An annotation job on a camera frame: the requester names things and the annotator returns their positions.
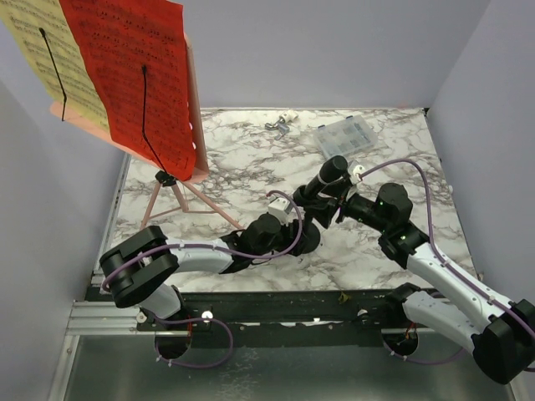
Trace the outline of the black clip-on holder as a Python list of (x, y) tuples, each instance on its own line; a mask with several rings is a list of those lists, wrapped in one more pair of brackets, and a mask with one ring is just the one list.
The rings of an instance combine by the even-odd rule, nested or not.
[(336, 202), (340, 208), (342, 197), (348, 189), (348, 186), (342, 183), (327, 185), (314, 199), (307, 200), (302, 194), (304, 186), (305, 185), (299, 186), (293, 192), (293, 200), (297, 206), (303, 209), (304, 218), (302, 234), (297, 245), (290, 251), (292, 256), (309, 254), (312, 251), (315, 251), (320, 244), (321, 234), (319, 228), (314, 224), (316, 220), (308, 213), (308, 208), (317, 202)]

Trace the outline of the black handheld microphone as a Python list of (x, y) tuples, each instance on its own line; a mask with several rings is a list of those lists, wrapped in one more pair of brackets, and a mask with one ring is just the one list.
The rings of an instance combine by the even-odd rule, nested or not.
[(303, 197), (307, 200), (314, 199), (327, 185), (341, 178), (348, 169), (348, 161), (342, 155), (333, 156), (320, 168), (318, 174), (304, 186)]

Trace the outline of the red paper sheet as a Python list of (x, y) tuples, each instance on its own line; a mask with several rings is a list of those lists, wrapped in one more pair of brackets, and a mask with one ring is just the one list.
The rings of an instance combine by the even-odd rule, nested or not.
[(104, 105), (111, 139), (189, 180), (196, 151), (182, 5), (94, 0), (61, 7)]

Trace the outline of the yellow sheet music page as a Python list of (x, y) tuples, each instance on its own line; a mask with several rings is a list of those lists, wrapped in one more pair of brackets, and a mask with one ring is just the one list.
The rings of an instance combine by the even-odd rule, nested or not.
[(2, 0), (1, 19), (48, 94), (108, 131), (107, 113), (60, 2)]

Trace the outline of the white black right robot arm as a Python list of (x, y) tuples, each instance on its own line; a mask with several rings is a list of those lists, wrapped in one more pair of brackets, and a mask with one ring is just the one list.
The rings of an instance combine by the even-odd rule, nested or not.
[(510, 383), (534, 361), (534, 306), (513, 302), (465, 272), (410, 220), (413, 204), (405, 187), (388, 183), (375, 200), (351, 193), (348, 183), (325, 185), (316, 180), (300, 194), (327, 226), (333, 217), (349, 217), (380, 233), (378, 243), (388, 259), (421, 277), (447, 299), (440, 302), (408, 287), (385, 305), (394, 327), (408, 322), (427, 326), (460, 345), (484, 374)]

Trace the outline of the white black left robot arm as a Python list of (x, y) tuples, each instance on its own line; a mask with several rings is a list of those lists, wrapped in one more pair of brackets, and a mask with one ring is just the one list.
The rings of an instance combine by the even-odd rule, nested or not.
[(177, 287), (166, 280), (175, 273), (233, 274), (255, 261), (279, 256), (301, 256), (315, 250), (318, 233), (308, 218), (284, 223), (264, 213), (246, 229), (212, 241), (177, 240), (158, 226), (147, 226), (107, 251), (99, 264), (101, 288), (118, 308), (140, 306), (168, 330), (179, 328), (191, 316)]

